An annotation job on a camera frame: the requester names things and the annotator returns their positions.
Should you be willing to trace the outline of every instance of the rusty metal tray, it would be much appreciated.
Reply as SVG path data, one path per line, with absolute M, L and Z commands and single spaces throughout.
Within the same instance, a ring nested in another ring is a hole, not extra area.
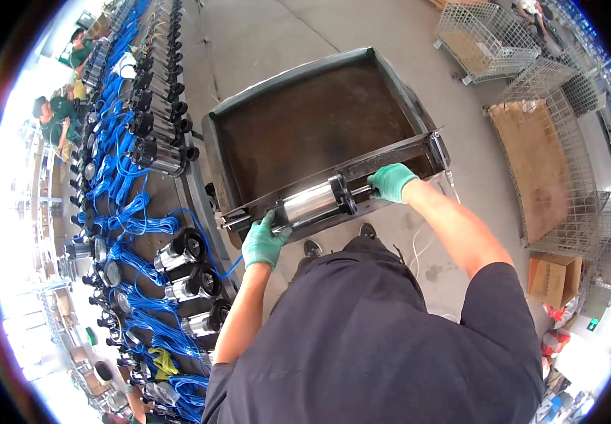
M 449 160 L 439 137 L 398 147 L 395 155 L 388 149 L 436 128 L 414 92 L 372 47 L 303 64 L 247 88 L 209 112 L 202 129 L 225 218 L 249 213 L 258 219 L 276 199 L 326 181 L 338 165 L 356 158 L 366 160 L 348 180 L 351 188 L 386 162 L 404 162 L 427 178 L 445 169 L 442 157 L 446 165 Z M 369 160 L 375 151 L 382 157 Z M 356 201 L 358 215 L 386 205 L 368 196 Z M 291 240 L 351 218 L 311 225 Z M 231 235 L 243 238 L 241 227 L 233 230 Z

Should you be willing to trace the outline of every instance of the sneaker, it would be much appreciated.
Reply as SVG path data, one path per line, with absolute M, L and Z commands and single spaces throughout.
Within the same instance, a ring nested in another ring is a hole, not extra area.
M 374 227 L 368 223 L 362 224 L 360 227 L 360 235 L 365 236 L 369 240 L 376 240 L 376 230 L 374 230 Z
M 319 247 L 317 242 L 310 239 L 306 239 L 303 243 L 303 251 L 305 256 L 310 258 L 319 258 L 322 255 L 322 248 Z

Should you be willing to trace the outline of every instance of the exit sign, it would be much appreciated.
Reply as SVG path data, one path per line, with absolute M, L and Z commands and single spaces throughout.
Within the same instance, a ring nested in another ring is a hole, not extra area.
M 588 331 L 595 330 L 595 327 L 598 327 L 598 322 L 600 322 L 600 320 L 597 318 L 591 319 L 590 323 L 588 324 Z

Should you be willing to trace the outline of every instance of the green work glove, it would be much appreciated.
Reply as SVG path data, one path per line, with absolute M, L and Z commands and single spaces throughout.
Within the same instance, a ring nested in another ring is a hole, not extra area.
M 407 182 L 414 178 L 419 177 L 405 165 L 392 164 L 382 167 L 376 174 L 369 175 L 366 182 L 371 187 L 378 189 L 381 199 L 405 204 L 406 202 L 402 200 L 402 189 Z
M 273 236 L 270 227 L 274 218 L 275 211 L 271 210 L 261 222 L 256 221 L 251 225 L 249 234 L 242 244 L 242 255 L 247 268 L 252 263 L 264 262 L 269 264 L 273 271 L 275 270 L 277 260 L 280 258 L 280 249 L 288 240 L 292 230 L 285 228 L 279 235 Z

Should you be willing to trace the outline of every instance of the concrete floor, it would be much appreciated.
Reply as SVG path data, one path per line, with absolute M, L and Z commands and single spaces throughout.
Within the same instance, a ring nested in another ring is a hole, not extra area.
M 445 127 L 442 134 L 462 203 L 501 240 L 526 287 L 529 251 L 520 241 L 518 200 L 503 150 L 481 112 L 505 81 L 466 87 L 453 80 L 454 72 L 465 74 L 448 52 L 432 46 L 439 18 L 428 0 L 207 0 L 203 7 L 187 0 L 181 32 L 189 111 L 200 131 L 201 118 L 211 108 L 252 84 L 327 55 L 375 47 L 414 89 L 437 126 Z M 210 182 L 204 152 L 200 161 L 204 182 Z M 453 196 L 448 184 L 441 185 Z M 383 208 L 313 238 L 325 252 L 340 250 L 363 222 L 374 225 L 386 246 L 396 245 L 411 262 L 412 237 L 424 220 L 407 205 Z M 428 310 L 460 317 L 468 279 L 426 225 L 415 237 L 415 248 L 423 250 L 429 243 L 417 274 Z M 240 252 L 227 245 L 231 257 L 238 258 Z M 265 294 L 265 318 L 302 256 L 302 242 L 282 249 Z M 415 264 L 412 271 L 417 272 Z M 238 273 L 242 275 L 243 267 Z M 550 321 L 540 302 L 530 299 L 529 306 L 542 335 Z

